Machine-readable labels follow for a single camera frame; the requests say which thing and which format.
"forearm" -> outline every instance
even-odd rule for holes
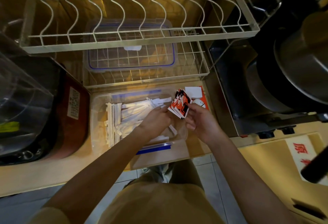
[[[125,139],[69,180],[44,207],[62,210],[71,223],[84,223],[148,139],[139,128],[135,128]]]
[[[248,223],[296,223],[227,135],[219,139],[210,145],[211,151]]]

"sleeve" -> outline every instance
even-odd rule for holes
[[[59,209],[46,207],[36,212],[28,224],[70,224],[67,216]]]

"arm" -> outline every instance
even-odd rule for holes
[[[155,108],[127,137],[69,180],[43,207],[60,209],[71,223],[84,223],[135,154],[169,125],[167,109]]]
[[[256,174],[211,113],[190,107],[187,127],[211,149],[248,223],[297,223],[286,206]]]

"tiled floor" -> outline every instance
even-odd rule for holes
[[[205,194],[213,208],[223,221],[228,224],[246,224],[243,214],[212,154],[193,159]],[[101,213],[112,202],[113,198],[132,179],[139,177],[142,170],[123,172],[113,187],[108,191],[85,223],[97,223]],[[15,196],[0,198],[0,224],[21,224],[28,219],[52,197],[61,186],[21,193]]]

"person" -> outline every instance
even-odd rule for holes
[[[297,223],[247,163],[211,113],[189,104],[186,126],[211,149],[248,223]],[[126,165],[171,122],[166,108],[150,111],[127,137],[69,180],[30,224],[84,223]],[[118,193],[98,223],[223,223],[205,197],[191,160],[176,162],[169,183],[149,170]]]

